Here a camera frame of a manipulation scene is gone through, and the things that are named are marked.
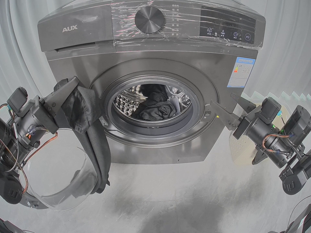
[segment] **washing machine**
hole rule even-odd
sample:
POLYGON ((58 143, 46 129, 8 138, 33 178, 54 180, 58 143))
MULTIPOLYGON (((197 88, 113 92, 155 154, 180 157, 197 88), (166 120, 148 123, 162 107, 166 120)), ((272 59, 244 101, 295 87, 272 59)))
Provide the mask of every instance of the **washing machine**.
POLYGON ((204 161, 224 129, 210 101, 233 111, 264 31, 235 0, 74 0, 38 23, 56 81, 96 92, 112 162, 130 164, 204 161), (148 84, 165 87, 172 117, 131 116, 148 84))

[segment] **display panel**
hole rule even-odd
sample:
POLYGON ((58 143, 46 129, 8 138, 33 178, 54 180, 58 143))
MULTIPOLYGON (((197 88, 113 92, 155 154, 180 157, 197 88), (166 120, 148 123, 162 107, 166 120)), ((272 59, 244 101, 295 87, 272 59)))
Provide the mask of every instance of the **display panel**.
POLYGON ((202 6, 200 36, 253 44, 256 20, 221 8, 202 6))

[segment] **cable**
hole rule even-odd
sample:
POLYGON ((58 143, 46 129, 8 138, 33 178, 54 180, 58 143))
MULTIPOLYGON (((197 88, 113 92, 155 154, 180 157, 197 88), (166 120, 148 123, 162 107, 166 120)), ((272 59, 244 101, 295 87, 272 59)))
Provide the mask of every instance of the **cable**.
MULTIPOLYGON (((302 201, 304 201, 305 199, 307 199, 307 198, 309 198, 309 197, 311 197, 311 195, 305 197, 304 199, 302 199, 298 204, 300 204, 302 201)), ((291 218, 291 216, 293 215, 293 212, 294 212, 295 208, 298 206, 298 204, 296 204, 296 206, 293 208, 293 211, 292 211, 292 213, 291 213, 291 215, 290 215, 290 218, 291 218)))
POLYGON ((16 158, 15 158, 14 155, 11 153, 12 156, 14 157, 14 159, 15 159, 15 163, 14 163, 14 165, 12 166, 12 168, 9 171, 5 171, 5 172, 11 172, 13 169, 15 169, 15 167, 16 167, 16 165, 18 163, 18 156, 19 156, 19 141, 18 141, 18 133, 17 133, 17 129, 16 129, 16 124, 14 122, 13 115, 12 115, 11 111, 9 110, 9 108, 8 108, 8 111, 9 111, 10 117, 12 119, 13 128, 14 128, 14 132, 15 132, 15 138, 16 138, 16 142, 17 142, 17 155, 16 155, 16 158))
POLYGON ((45 127, 42 127, 42 126, 34 127, 34 131, 37 131, 37 130, 44 130, 46 132, 49 132, 49 130, 47 130, 45 127))
POLYGON ((267 149, 266 148, 265 141, 270 136, 279 137, 279 138, 288 138, 288 137, 290 137, 290 135, 288 135, 288 134, 286 134, 286 135, 283 135, 283 134, 268 134, 262 140, 262 147, 263 147, 264 150, 266 150, 266 151, 268 151, 270 153, 281 153, 281 154, 285 154, 286 156, 288 156, 288 154, 290 154, 288 152, 280 151, 280 150, 272 150, 272 149, 267 149))
POLYGON ((58 137, 58 133, 55 132, 55 136, 53 136, 50 140, 47 140, 40 148, 38 148, 36 151, 34 151, 24 162, 23 166, 26 165, 26 163, 29 161, 31 157, 33 157, 40 149, 42 149, 46 144, 50 143, 51 141, 55 140, 58 137))
POLYGON ((0 105, 0 109, 1 109, 2 107, 4 107, 4 106, 7 106, 7 103, 1 104, 1 105, 0 105))
MULTIPOLYGON (((15 156, 12 154, 12 152, 10 151, 10 149, 5 145, 5 143, 0 139, 0 142, 5 146, 6 150, 13 156, 14 160, 16 160, 15 156)), ((24 177, 25 177, 25 182, 26 182, 26 185, 25 185, 25 188, 22 192, 22 194, 24 194, 25 192, 27 192, 28 190, 28 179, 27 179, 27 176, 23 170, 23 168, 21 167, 21 165, 17 162, 17 166, 18 168, 22 171, 24 177)))

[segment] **aux logo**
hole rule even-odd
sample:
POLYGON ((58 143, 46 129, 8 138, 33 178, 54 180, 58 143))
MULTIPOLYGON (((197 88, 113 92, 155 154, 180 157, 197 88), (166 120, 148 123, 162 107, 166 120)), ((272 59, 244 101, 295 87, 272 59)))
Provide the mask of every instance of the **aux logo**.
POLYGON ((69 28, 69 27, 64 28, 64 29, 63 29, 63 33, 64 33, 64 32, 66 32, 66 31, 71 31, 71 30, 74 30, 74 29, 77 29, 77 25, 75 25, 75 26, 71 26, 70 28, 69 28))

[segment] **washing machine top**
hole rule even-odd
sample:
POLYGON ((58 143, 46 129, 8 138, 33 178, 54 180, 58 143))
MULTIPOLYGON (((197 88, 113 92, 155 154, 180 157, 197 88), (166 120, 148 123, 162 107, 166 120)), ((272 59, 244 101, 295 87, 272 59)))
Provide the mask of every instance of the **washing machine top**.
POLYGON ((141 51, 150 40, 258 50, 265 24, 235 0, 74 0, 40 20, 38 33, 43 52, 105 41, 141 51))

